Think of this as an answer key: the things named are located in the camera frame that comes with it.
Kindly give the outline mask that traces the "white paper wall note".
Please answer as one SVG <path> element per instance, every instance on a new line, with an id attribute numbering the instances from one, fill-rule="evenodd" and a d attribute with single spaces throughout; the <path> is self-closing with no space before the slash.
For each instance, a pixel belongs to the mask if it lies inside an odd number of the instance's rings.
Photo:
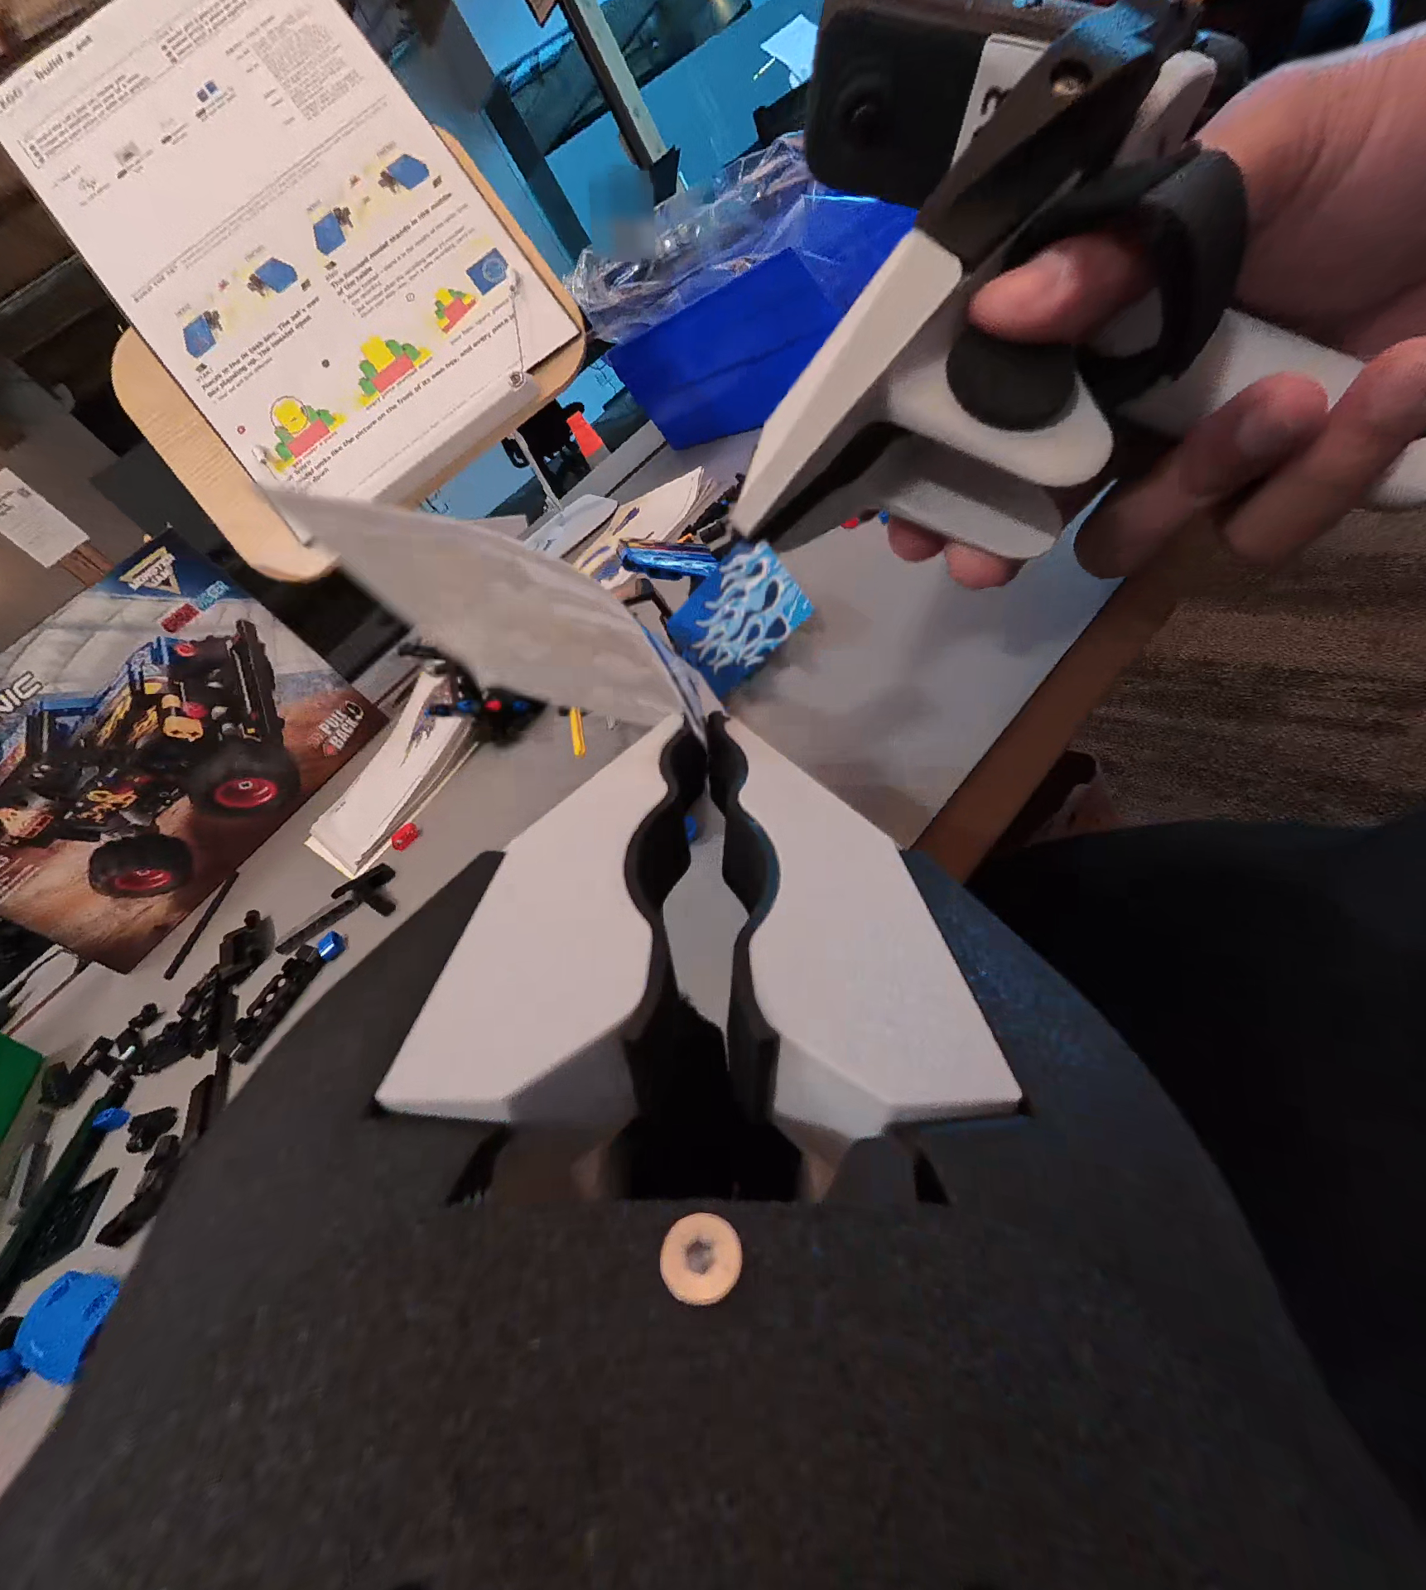
<path id="1" fill-rule="evenodd" d="M 61 568 L 87 549 L 87 529 L 11 467 L 0 467 L 0 538 L 38 568 Z"/>

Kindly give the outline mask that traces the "black lego chassis assembly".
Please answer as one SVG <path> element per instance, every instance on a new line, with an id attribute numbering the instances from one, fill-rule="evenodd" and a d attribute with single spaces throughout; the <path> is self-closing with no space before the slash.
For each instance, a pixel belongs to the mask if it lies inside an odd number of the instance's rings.
<path id="1" fill-rule="evenodd" d="M 507 686 L 480 686 L 474 671 L 434 643 L 406 640 L 398 652 L 421 675 L 421 704 L 414 704 L 417 732 L 470 727 L 482 746 L 507 746 L 546 714 L 546 700 Z"/>

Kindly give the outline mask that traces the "blue ribbed lego piece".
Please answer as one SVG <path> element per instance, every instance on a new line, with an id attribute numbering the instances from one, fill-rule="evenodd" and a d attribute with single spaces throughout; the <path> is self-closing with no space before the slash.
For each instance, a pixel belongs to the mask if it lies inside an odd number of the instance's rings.
<path id="1" fill-rule="evenodd" d="M 92 1345 L 99 1340 L 112 1308 L 120 1300 L 120 1276 L 99 1270 L 61 1275 L 21 1320 L 17 1359 L 23 1373 L 46 1386 L 75 1386 Z"/>

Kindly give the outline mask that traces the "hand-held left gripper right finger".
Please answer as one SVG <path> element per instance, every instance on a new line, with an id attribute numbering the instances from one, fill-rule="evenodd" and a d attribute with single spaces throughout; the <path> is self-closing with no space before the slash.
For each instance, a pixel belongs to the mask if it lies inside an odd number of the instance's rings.
<path id="1" fill-rule="evenodd" d="M 712 799 L 745 906 L 732 1087 L 802 1177 L 837 1185 L 864 1142 L 1020 1119 L 1021 1087 L 900 843 L 740 722 L 712 722 Z"/>

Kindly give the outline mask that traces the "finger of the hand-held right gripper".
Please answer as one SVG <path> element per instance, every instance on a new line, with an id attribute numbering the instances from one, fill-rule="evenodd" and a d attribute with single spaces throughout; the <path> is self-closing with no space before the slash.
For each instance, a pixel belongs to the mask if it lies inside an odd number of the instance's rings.
<path id="1" fill-rule="evenodd" d="M 906 426 L 872 422 L 776 506 L 773 543 L 802 549 L 872 515 L 1013 562 L 1050 554 L 1061 536 L 1050 489 Z"/>
<path id="2" fill-rule="evenodd" d="M 962 260 L 913 225 L 872 271 L 820 353 L 766 420 L 732 529 L 807 543 L 877 515 L 884 463 L 906 439 L 885 420 L 891 369 L 960 299 Z"/>

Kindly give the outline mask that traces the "white paper sheet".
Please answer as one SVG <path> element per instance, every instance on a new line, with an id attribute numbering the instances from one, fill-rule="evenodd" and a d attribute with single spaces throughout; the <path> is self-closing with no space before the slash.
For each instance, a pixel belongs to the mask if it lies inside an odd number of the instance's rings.
<path id="1" fill-rule="evenodd" d="M 588 575 L 443 515 L 291 489 L 265 501 L 480 686 L 712 742 L 712 689 Z"/>

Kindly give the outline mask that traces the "person's right hand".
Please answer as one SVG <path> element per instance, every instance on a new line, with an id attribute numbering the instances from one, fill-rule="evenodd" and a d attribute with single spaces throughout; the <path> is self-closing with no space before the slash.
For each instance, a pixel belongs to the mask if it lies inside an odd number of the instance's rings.
<path id="1" fill-rule="evenodd" d="M 1244 310 L 1361 357 L 1361 380 L 1334 401 L 1311 380 L 1258 380 L 1166 457 L 1119 463 L 1073 543 L 1094 579 L 1146 568 L 1196 518 L 1278 562 L 1426 426 L 1426 24 L 1269 69 L 1206 147 L 1252 189 Z"/>

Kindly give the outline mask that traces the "shiny blue lego piece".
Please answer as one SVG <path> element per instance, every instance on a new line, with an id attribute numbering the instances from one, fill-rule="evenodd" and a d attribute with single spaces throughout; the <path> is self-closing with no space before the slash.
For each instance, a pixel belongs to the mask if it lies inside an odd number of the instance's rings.
<path id="1" fill-rule="evenodd" d="M 719 554 L 701 538 L 620 538 L 620 568 L 642 579 L 712 579 L 719 575 Z"/>

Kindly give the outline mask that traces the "wooden document stand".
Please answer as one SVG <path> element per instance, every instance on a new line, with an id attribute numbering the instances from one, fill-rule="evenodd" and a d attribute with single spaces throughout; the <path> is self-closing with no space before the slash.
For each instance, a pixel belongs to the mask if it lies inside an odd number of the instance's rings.
<path id="1" fill-rule="evenodd" d="M 522 426 L 546 401 L 555 401 L 583 371 L 583 310 L 564 293 L 561 271 L 541 257 L 522 238 L 515 211 L 500 200 L 491 175 L 474 168 L 462 142 L 438 125 L 453 168 L 480 187 L 500 225 L 522 257 L 522 277 L 541 277 L 550 299 L 570 319 L 564 349 L 536 363 L 507 396 L 474 396 L 461 420 L 461 435 L 421 463 L 414 463 L 376 501 L 387 506 L 421 506 L 451 476 L 480 463 L 492 445 Z M 112 353 L 112 390 L 157 457 L 174 471 L 174 481 L 197 499 L 197 506 L 215 524 L 233 554 L 278 585 L 315 585 L 339 568 L 331 554 L 303 543 L 254 471 L 233 457 L 233 448 L 208 426 L 189 390 L 159 369 L 159 357 L 141 341 L 141 331 L 120 331 Z"/>

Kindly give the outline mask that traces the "printed lego set box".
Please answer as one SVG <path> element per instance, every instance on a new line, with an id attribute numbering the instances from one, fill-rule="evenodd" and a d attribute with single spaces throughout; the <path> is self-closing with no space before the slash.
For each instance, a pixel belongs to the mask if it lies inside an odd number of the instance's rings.
<path id="1" fill-rule="evenodd" d="M 0 917 L 134 971 L 384 709 L 182 536 L 0 652 Z"/>

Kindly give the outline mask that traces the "pile of black lego pieces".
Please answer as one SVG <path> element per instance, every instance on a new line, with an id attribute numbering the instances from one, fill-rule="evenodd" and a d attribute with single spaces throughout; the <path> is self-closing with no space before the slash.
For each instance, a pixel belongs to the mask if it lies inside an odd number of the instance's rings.
<path id="1" fill-rule="evenodd" d="M 394 868 L 345 881 L 331 900 L 274 939 L 274 923 L 249 912 L 220 937 L 215 968 L 189 987 L 167 1029 L 141 1007 L 114 1035 L 98 1035 L 80 1064 L 38 1074 L 35 1121 L 17 1160 L 17 1227 L 0 1250 L 0 1320 L 17 1292 L 75 1250 L 126 1250 L 159 1211 L 192 1142 L 233 1097 L 249 1065 L 329 971 L 306 939 L 339 929 L 352 912 L 394 917 Z M 98 1108 L 126 1108 L 120 1132 L 92 1132 Z"/>

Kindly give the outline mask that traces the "blue flame-printed lego body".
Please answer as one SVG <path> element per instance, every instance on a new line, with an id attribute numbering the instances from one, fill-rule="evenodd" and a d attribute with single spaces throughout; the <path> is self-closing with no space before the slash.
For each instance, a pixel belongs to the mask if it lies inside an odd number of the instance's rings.
<path id="1" fill-rule="evenodd" d="M 735 543 L 668 615 L 668 647 L 726 704 L 766 657 L 807 630 L 812 593 L 791 579 L 773 543 Z"/>

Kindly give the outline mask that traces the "clear plastic bags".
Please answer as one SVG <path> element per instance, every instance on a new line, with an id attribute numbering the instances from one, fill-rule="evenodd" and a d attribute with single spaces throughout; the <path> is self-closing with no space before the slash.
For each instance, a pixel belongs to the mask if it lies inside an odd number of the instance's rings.
<path id="1" fill-rule="evenodd" d="M 853 304 L 906 225 L 906 206 L 820 187 L 791 130 L 654 211 L 620 219 L 564 289 L 598 341 L 632 341 L 776 257 Z"/>

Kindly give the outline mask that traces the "person's dark trousers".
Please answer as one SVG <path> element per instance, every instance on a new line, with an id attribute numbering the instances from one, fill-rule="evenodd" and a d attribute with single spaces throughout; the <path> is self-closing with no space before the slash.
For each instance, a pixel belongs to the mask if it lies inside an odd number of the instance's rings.
<path id="1" fill-rule="evenodd" d="M 1175 1097 L 1426 1527 L 1426 807 L 1099 831 L 969 888 Z"/>

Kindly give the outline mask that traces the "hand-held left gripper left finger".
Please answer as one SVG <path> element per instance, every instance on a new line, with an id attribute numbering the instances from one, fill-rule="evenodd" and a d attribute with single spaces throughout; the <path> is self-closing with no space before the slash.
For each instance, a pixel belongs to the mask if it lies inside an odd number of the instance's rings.
<path id="1" fill-rule="evenodd" d="M 642 1185 L 712 1087 L 665 929 L 701 789 L 665 722 L 451 888 L 474 900 L 371 1092 L 376 1142 L 438 1185 Z"/>

